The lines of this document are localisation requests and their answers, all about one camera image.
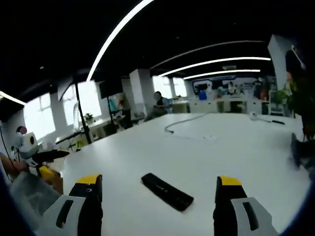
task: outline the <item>computer monitor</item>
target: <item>computer monitor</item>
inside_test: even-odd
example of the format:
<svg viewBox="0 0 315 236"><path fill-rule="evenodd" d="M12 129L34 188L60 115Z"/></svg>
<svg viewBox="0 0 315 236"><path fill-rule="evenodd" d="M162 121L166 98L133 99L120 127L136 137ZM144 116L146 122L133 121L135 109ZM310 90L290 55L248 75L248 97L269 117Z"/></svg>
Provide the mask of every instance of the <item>computer monitor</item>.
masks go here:
<svg viewBox="0 0 315 236"><path fill-rule="evenodd" d="M112 81L104 81L99 84L101 99L123 92L121 78L114 78Z"/></svg>

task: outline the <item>white table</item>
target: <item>white table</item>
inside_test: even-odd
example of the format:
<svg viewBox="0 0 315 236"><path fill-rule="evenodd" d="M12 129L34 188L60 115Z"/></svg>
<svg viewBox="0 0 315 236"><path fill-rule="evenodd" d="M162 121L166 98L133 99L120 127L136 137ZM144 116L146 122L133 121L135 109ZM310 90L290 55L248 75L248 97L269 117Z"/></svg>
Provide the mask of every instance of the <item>white table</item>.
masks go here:
<svg viewBox="0 0 315 236"><path fill-rule="evenodd" d="M310 186L308 173L288 161L291 132L300 127L290 118L278 118L283 126L244 114L208 114L171 127L177 137L164 132L195 116L165 115L72 153L63 167L65 194L80 177L102 174L103 235L211 236L217 176L226 175L242 182L282 232ZM216 140L199 139L203 135ZM164 203L140 182L149 172L193 196L192 205L179 213Z"/></svg>

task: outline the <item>white pillar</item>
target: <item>white pillar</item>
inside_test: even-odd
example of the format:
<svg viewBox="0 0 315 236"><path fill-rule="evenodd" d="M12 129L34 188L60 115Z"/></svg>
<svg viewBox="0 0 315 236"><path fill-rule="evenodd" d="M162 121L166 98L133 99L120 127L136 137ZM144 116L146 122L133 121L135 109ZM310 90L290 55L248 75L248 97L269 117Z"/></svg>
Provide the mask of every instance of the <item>white pillar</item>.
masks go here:
<svg viewBox="0 0 315 236"><path fill-rule="evenodd" d="M285 55L291 50L292 41L279 35L272 35L268 50L275 68L278 90L282 90L287 80Z"/></svg>
<svg viewBox="0 0 315 236"><path fill-rule="evenodd" d="M144 113L147 113L154 105L153 79L148 69L136 69L130 73L130 82L136 107L144 105Z"/></svg>
<svg viewBox="0 0 315 236"><path fill-rule="evenodd" d="M194 97L195 93L192 88L192 82L185 80L185 87L186 87L187 97Z"/></svg>
<svg viewBox="0 0 315 236"><path fill-rule="evenodd" d="M169 79L169 85L171 87L171 93L172 93L172 98L176 98L176 91L175 91L175 86L174 86L174 80L173 78Z"/></svg>
<svg viewBox="0 0 315 236"><path fill-rule="evenodd" d="M133 98L133 92L132 92L130 78L123 78L122 84L123 84L123 91L126 94L128 102L130 104L131 115L133 115L133 113L136 112L136 110L135 110L135 104L134 104L134 98Z"/></svg>

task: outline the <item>black remote control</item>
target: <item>black remote control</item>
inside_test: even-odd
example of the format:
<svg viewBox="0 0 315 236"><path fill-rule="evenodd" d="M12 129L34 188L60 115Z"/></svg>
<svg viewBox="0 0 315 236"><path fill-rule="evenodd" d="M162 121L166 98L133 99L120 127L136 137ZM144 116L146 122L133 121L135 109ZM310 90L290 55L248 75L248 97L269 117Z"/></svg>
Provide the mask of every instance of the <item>black remote control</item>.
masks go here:
<svg viewBox="0 0 315 236"><path fill-rule="evenodd" d="M155 195L178 211L186 210L193 201L193 197L174 188L152 173L146 174L141 180Z"/></svg>

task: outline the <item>black ceiling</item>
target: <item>black ceiling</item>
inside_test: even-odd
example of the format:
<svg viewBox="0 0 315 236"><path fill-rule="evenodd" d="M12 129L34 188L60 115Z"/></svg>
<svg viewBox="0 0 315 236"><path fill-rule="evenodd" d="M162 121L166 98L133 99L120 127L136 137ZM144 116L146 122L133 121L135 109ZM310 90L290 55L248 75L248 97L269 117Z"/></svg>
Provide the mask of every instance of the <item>black ceiling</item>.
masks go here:
<svg viewBox="0 0 315 236"><path fill-rule="evenodd" d="M30 6L12 1L5 11L6 25L1 30L5 37L0 90L27 102L49 91L57 80L90 68L108 35L139 2L68 0ZM270 57L267 45L271 34L293 36L296 28L295 19L287 17L290 12L282 15L281 8L259 6L262 12L259 13L257 5L209 4L198 0L155 0L149 4L109 46L98 65L101 74L96 80L128 76L137 68L154 67L189 50L236 40L264 43L237 43L199 50L154 67L152 74L212 59ZM273 73L270 61L226 64ZM206 73L221 67L222 64L204 65L170 76ZM21 108L3 100L0 110L5 109L8 114Z"/></svg>

